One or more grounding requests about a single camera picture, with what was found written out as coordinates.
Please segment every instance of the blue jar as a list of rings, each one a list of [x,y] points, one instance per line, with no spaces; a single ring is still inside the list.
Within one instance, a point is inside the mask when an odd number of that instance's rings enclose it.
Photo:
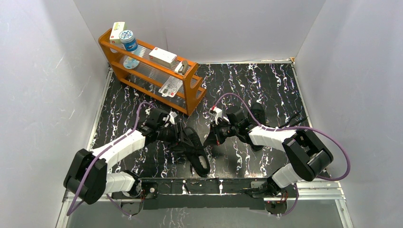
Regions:
[[[130,30],[122,31],[119,34],[120,42],[125,46],[126,51],[134,51],[137,49],[138,44],[133,32]]]

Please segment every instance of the white box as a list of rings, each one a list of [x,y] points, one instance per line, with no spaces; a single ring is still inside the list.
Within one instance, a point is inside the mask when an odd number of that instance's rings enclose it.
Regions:
[[[151,61],[169,69],[171,69],[175,64],[177,57],[174,53],[165,51],[158,47],[154,48],[148,55],[150,56]]]
[[[121,44],[119,34],[124,30],[126,30],[126,23],[115,22],[112,27],[111,36],[109,37],[109,42],[115,45]]]

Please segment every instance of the black marble surface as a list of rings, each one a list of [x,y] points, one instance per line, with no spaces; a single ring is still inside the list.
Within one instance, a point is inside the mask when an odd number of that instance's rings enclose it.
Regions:
[[[282,125],[295,112],[304,109],[291,64],[200,65],[197,75],[204,77],[203,87],[207,88],[207,94],[189,117],[125,86],[112,76],[93,148],[100,147],[129,130],[134,125],[137,107],[143,101],[176,112],[178,117],[175,121],[181,121],[196,129],[202,142],[212,121],[208,110],[227,92],[238,94],[247,104],[255,101],[262,103],[270,126]],[[225,110],[231,105],[241,106],[241,102],[235,97],[225,97],[218,107]],[[148,111],[148,108],[143,108],[140,112],[141,122],[145,120]],[[302,111],[294,121],[305,116]],[[308,126],[308,122],[305,121],[301,125]],[[207,153],[211,164],[209,177],[212,178],[268,177],[288,162],[284,152],[269,147],[253,152],[236,137],[228,138],[223,145],[208,147]],[[140,177],[157,178],[198,177],[196,173],[191,173],[189,165],[184,158],[177,158],[173,152],[167,150],[166,144],[155,142],[123,159],[111,172],[131,170]]]

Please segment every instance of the metal frame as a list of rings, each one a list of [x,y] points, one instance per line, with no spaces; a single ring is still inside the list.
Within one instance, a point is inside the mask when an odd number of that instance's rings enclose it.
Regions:
[[[242,62],[210,63],[210,64],[245,64],[245,63],[246,64],[248,64],[248,63],[292,63],[292,61],[290,59],[255,60],[255,61],[242,61]],[[294,72],[297,86],[300,89],[299,83],[298,83],[298,78],[297,78],[297,73],[295,71],[294,66],[292,67],[292,70]],[[91,131],[90,138],[88,141],[88,145],[87,145],[88,150],[91,148],[92,140],[94,138],[96,128],[98,126],[99,116],[101,115],[101,112],[102,112],[103,102],[106,97],[107,89],[109,87],[109,83],[110,83],[110,80],[112,77],[112,72],[113,72],[112,69],[109,68],[107,78],[106,78],[106,85],[105,85],[103,93],[102,93],[102,103],[100,104],[100,108],[98,109],[98,111],[96,113],[93,129]],[[301,96],[301,100],[302,100],[304,107],[306,107],[302,94],[300,94],[300,96]],[[305,109],[305,112],[308,116],[309,126],[312,126],[307,109]],[[321,180],[321,179],[314,179],[312,182],[302,181],[300,183],[297,183],[297,187],[298,187],[298,191],[299,191],[298,200],[335,200],[337,210],[339,212],[340,220],[342,221],[343,227],[344,228],[353,227],[353,223],[351,221],[350,215],[347,210],[347,206],[345,204],[344,192],[343,192],[343,189],[341,188],[339,181],[326,181],[326,180]],[[66,216],[66,213],[67,213],[68,208],[70,207],[73,197],[74,197],[73,193],[66,191],[64,198],[63,198],[63,204],[62,204],[62,208],[60,210],[56,228],[65,228],[67,226],[68,217]],[[277,198],[263,198],[263,200],[264,201],[274,201],[274,200],[278,200],[278,199]],[[106,197],[106,195],[104,195],[98,201],[101,201],[101,202],[109,201],[109,199]],[[139,199],[122,199],[120,201],[121,202],[140,202]]]

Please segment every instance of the black shoe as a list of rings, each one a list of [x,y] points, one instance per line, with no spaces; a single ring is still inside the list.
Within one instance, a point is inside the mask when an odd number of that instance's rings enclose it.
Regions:
[[[186,149],[186,158],[190,161],[199,176],[206,177],[210,172],[210,163],[204,151],[203,144],[193,128],[185,127],[185,134],[194,145],[194,147]]]
[[[263,106],[260,103],[257,102],[253,103],[252,106],[250,107],[250,112],[253,114],[256,120],[259,121],[260,124],[266,125],[266,114]],[[250,114],[248,114],[248,117],[251,123],[255,123]],[[261,149],[263,149],[264,146],[251,145],[250,147],[252,148],[253,151],[260,151]]]

